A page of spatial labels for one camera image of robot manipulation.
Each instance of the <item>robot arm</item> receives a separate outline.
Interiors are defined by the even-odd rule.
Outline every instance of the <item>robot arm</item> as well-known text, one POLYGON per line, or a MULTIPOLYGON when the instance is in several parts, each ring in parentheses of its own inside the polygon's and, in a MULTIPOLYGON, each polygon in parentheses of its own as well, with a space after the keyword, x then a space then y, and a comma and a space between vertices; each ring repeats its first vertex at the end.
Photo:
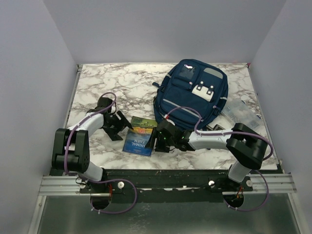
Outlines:
POLYGON ((181 131, 171 122, 163 120, 153 129, 147 148, 155 151, 169 152, 170 146, 181 151, 199 149, 229 150, 237 159, 228 171, 228 179, 241 183, 251 170, 258 170, 264 158, 268 144, 254 136, 231 134, 232 132, 258 135, 242 123, 237 123, 232 129, 221 131, 181 131))
MULTIPOLYGON (((89 110, 86 116, 97 112, 110 104, 112 100, 107 97, 100 97, 95 109, 89 110)), ((70 132, 77 124, 67 129, 58 129, 55 133, 52 167, 64 170, 65 148, 70 132)), ((67 156, 67 167, 69 171, 77 172, 81 177, 94 181, 106 179, 105 170, 90 162, 89 137, 97 130, 103 129, 111 140, 122 140, 118 135, 125 127, 132 129, 130 122, 121 111, 111 113, 111 108, 103 114, 95 114, 76 128, 71 138, 67 156)))

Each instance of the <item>metal floor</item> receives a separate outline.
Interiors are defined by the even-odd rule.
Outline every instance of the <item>metal floor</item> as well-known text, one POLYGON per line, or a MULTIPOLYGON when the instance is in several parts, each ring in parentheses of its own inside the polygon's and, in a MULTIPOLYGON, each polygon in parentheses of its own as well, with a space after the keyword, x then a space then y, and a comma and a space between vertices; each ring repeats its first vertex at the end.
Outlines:
MULTIPOLYGON (((245 195, 242 207, 259 205, 264 194, 245 195)), ((121 210, 127 204, 112 204, 121 210)), ((40 234, 299 234, 287 194, 271 194, 254 212, 236 212, 224 203, 138 203, 125 214, 91 212, 88 197, 47 197, 40 234)))

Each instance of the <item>white tag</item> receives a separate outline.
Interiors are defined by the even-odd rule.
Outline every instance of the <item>white tag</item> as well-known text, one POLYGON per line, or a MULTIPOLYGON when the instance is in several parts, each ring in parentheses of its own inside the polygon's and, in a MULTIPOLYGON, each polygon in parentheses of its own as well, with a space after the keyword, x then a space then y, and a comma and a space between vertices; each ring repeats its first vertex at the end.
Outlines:
POLYGON ((192 69, 193 67, 192 66, 189 66, 187 64, 184 65, 187 69, 192 69))

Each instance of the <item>book cover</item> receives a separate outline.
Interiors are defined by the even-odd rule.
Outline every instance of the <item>book cover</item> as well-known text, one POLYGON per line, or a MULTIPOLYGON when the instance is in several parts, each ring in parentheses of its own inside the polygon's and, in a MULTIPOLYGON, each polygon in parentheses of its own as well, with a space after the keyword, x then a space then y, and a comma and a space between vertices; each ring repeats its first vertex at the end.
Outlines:
POLYGON ((137 155, 151 156, 152 149, 145 149, 150 139, 152 130, 157 122, 152 119, 133 116, 131 119, 132 129, 129 129, 123 151, 137 155))

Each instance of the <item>clear plastic bag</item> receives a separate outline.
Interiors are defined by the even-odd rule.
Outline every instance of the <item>clear plastic bag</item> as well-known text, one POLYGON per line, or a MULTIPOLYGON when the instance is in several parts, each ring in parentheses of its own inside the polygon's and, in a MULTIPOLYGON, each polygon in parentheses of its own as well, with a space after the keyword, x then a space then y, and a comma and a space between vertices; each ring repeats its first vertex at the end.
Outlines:
POLYGON ((228 100, 221 113, 232 123, 243 123, 254 131, 263 124, 262 119, 239 98, 228 100))

